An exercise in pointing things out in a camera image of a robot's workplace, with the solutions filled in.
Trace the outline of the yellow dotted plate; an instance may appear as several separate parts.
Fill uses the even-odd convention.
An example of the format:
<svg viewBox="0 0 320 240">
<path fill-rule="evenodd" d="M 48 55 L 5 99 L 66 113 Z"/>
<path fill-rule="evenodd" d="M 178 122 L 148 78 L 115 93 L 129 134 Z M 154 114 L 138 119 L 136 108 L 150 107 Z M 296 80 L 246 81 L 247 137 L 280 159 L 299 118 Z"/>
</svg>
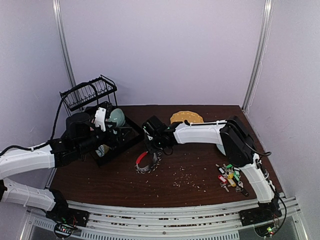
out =
<svg viewBox="0 0 320 240">
<path fill-rule="evenodd" d="M 178 111 L 170 118 L 170 123 L 184 122 L 187 120 L 189 123 L 204 123 L 203 117 L 193 111 Z"/>
</svg>

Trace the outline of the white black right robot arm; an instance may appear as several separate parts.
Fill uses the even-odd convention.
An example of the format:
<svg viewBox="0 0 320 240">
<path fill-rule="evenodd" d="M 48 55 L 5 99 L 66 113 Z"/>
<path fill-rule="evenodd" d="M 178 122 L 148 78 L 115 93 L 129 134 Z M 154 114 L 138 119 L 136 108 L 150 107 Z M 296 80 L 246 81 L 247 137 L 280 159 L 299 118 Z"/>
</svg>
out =
<svg viewBox="0 0 320 240">
<path fill-rule="evenodd" d="M 221 146 L 229 163 L 245 175 L 257 197 L 257 207 L 239 213 L 243 226 L 287 217 L 288 212 L 281 211 L 280 208 L 283 200 L 261 161 L 270 152 L 257 151 L 252 136 L 237 116 L 214 122 L 193 123 L 184 120 L 166 125 L 154 115 L 142 124 L 142 129 L 146 135 L 147 152 L 150 154 L 163 153 L 166 148 L 179 144 L 205 143 Z"/>
</svg>

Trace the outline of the green key tag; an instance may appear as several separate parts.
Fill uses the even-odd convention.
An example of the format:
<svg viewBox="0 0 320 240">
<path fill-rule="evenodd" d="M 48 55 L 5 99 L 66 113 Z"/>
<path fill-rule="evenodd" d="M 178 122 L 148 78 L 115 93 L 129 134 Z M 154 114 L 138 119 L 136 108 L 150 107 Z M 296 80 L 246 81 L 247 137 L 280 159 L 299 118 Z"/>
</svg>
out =
<svg viewBox="0 0 320 240">
<path fill-rule="evenodd" d="M 223 165 L 226 169 L 232 169 L 234 166 L 232 164 Z"/>
</svg>

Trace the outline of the light blue flower plate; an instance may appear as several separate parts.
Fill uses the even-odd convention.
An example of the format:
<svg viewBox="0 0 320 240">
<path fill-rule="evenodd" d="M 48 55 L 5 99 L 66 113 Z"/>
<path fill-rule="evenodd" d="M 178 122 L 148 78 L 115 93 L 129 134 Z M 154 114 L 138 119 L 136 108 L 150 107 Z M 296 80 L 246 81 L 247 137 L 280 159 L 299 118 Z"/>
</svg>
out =
<svg viewBox="0 0 320 240">
<path fill-rule="evenodd" d="M 224 156 L 226 156 L 226 152 L 222 144 L 216 144 L 216 147 Z"/>
</svg>

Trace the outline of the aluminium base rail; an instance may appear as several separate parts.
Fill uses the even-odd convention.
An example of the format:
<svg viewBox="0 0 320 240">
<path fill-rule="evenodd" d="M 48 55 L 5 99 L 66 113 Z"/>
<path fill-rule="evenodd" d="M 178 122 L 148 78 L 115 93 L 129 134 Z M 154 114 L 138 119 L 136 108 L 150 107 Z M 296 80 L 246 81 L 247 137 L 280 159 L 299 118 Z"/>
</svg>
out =
<svg viewBox="0 0 320 240">
<path fill-rule="evenodd" d="M 295 197 L 280 194 L 287 217 L 268 240 L 310 240 Z M 244 226 L 239 213 L 256 208 L 256 199 L 203 206 L 121 207 L 68 201 L 69 206 L 89 212 L 86 227 L 77 226 L 66 240 L 267 240 L 258 226 L 281 225 L 284 217 Z M 35 208 L 28 208 L 18 240 L 59 240 L 55 222 Z"/>
</svg>

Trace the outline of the yellow key tag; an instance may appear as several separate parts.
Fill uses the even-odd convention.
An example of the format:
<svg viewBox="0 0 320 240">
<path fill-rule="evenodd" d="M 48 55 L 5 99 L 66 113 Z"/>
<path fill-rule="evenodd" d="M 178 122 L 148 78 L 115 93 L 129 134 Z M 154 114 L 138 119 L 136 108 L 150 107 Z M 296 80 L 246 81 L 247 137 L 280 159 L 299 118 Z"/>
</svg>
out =
<svg viewBox="0 0 320 240">
<path fill-rule="evenodd" d="M 232 187 L 236 187 L 236 183 L 234 181 L 234 174 L 233 173 L 229 173 L 227 175 L 227 180 L 229 182 L 229 184 L 232 186 Z"/>
</svg>

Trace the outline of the red handled key ring holder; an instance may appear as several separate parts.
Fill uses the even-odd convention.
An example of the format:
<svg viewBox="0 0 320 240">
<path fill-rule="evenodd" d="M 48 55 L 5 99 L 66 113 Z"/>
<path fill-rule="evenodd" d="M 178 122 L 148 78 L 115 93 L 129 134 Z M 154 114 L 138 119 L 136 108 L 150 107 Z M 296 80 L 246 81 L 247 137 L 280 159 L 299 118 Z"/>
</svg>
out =
<svg viewBox="0 0 320 240">
<path fill-rule="evenodd" d="M 143 152 L 135 161 L 135 170 L 138 174 L 147 174 L 155 171 L 162 161 L 162 152 Z"/>
</svg>

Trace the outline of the right aluminium frame post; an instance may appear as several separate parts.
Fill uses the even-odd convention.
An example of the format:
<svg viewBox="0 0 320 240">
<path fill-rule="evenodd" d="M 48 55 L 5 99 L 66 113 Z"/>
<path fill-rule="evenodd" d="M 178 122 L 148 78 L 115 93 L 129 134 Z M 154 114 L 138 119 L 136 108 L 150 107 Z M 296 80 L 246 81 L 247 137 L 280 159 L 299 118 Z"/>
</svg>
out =
<svg viewBox="0 0 320 240">
<path fill-rule="evenodd" d="M 252 67 L 252 71 L 249 78 L 247 91 L 246 91 L 242 108 L 241 108 L 244 113 L 249 112 L 249 108 L 253 102 L 256 88 L 258 86 L 258 81 L 259 81 L 259 77 L 262 69 L 263 56 L 265 54 L 267 44 L 268 44 L 270 25 L 272 21 L 273 5 L 274 5 L 273 0 L 264 1 L 263 15 L 262 15 L 256 54 L 255 54 L 253 67 Z"/>
</svg>

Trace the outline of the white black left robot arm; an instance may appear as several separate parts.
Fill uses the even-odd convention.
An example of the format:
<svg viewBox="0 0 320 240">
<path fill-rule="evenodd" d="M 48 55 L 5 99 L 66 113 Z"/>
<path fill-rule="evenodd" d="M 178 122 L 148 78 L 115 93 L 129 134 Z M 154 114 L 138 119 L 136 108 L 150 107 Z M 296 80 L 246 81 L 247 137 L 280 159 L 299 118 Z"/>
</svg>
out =
<svg viewBox="0 0 320 240">
<path fill-rule="evenodd" d="M 38 169 L 57 169 L 95 153 L 110 152 L 108 141 L 116 140 L 114 122 L 107 121 L 113 104 L 103 97 L 117 87 L 103 80 L 81 83 L 61 93 L 49 140 L 32 147 L 11 145 L 0 153 L 0 200 L 42 210 L 58 225 L 85 227 L 89 213 L 71 208 L 59 190 L 38 189 L 10 180 L 16 174 Z"/>
</svg>

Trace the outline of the aluminium frame post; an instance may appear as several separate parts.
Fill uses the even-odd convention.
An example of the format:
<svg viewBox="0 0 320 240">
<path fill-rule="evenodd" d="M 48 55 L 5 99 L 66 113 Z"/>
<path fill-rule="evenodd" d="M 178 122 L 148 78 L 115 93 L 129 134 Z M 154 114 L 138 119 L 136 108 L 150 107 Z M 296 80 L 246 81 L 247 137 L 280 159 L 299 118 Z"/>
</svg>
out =
<svg viewBox="0 0 320 240">
<path fill-rule="evenodd" d="M 53 7 L 53 15 L 55 18 L 55 23 L 56 23 L 56 27 L 57 27 L 57 31 L 58 31 L 60 46 L 61 46 L 61 50 L 62 50 L 63 61 L 64 61 L 64 65 L 65 65 L 66 72 L 67 72 L 67 77 L 68 77 L 68 80 L 69 80 L 71 87 L 75 87 L 76 81 L 75 81 L 74 72 L 73 72 L 73 68 L 72 68 L 72 64 L 71 64 L 71 59 L 70 59 L 70 55 L 69 55 L 69 51 L 68 51 L 60 1 L 53 0 L 52 7 Z"/>
<path fill-rule="evenodd" d="M 267 44 L 268 44 L 270 25 L 272 21 L 273 5 L 274 5 L 273 0 L 264 1 L 263 15 L 262 15 L 256 54 L 255 54 L 253 67 L 252 67 L 252 71 L 249 78 L 247 91 L 246 91 L 242 108 L 241 108 L 244 113 L 249 112 L 249 108 L 253 102 L 256 88 L 258 86 L 258 81 L 259 81 L 259 77 L 262 69 L 263 56 L 265 54 Z"/>
</svg>

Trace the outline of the blue patterned bowl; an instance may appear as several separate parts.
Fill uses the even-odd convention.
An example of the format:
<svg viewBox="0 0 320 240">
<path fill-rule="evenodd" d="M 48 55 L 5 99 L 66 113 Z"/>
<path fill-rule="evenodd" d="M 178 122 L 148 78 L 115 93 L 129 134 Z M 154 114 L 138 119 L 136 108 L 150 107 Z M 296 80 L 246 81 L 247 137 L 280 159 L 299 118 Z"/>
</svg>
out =
<svg viewBox="0 0 320 240">
<path fill-rule="evenodd" d="M 108 153 L 109 150 L 110 150 L 110 147 L 103 144 L 98 147 L 98 149 L 96 150 L 96 153 L 100 158 L 102 158 Z"/>
</svg>

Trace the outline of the left aluminium frame post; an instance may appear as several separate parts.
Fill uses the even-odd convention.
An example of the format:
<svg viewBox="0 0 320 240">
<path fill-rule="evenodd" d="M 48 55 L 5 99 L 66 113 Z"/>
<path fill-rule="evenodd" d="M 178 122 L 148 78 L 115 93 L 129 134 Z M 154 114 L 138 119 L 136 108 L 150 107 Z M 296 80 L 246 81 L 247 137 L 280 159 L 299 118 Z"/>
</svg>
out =
<svg viewBox="0 0 320 240">
<path fill-rule="evenodd" d="M 56 27 L 57 27 L 57 31 L 58 31 L 60 46 L 61 46 L 61 50 L 62 50 L 63 61 L 64 61 L 64 65 L 65 65 L 66 72 L 67 72 L 67 77 L 68 77 L 68 80 L 69 80 L 71 87 L 75 87 L 76 81 L 75 81 L 74 72 L 73 72 L 73 68 L 72 68 L 72 64 L 71 64 L 71 59 L 70 59 L 70 55 L 69 55 L 69 51 L 68 51 L 60 1 L 53 0 L 52 7 L 53 7 L 53 15 L 55 18 L 55 23 L 56 23 Z"/>
</svg>

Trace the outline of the black key tag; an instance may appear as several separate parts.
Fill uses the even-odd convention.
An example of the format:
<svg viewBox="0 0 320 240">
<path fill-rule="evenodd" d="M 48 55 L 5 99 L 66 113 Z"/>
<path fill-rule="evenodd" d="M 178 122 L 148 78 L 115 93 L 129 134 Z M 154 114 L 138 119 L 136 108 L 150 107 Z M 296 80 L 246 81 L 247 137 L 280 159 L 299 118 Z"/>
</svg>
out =
<svg viewBox="0 0 320 240">
<path fill-rule="evenodd" d="M 226 173 L 225 170 L 222 167 L 219 167 L 218 170 L 222 175 L 224 175 Z"/>
</svg>

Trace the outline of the green ceramic bowl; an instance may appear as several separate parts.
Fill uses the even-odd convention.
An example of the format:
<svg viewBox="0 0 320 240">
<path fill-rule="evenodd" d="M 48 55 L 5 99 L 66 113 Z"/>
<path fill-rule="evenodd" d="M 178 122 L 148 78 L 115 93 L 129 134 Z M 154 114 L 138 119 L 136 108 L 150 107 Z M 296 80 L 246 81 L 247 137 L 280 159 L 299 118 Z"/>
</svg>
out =
<svg viewBox="0 0 320 240">
<path fill-rule="evenodd" d="M 110 113 L 110 116 L 108 118 L 108 122 L 115 123 L 115 127 L 123 127 L 125 125 L 125 114 L 120 108 L 115 108 Z"/>
</svg>

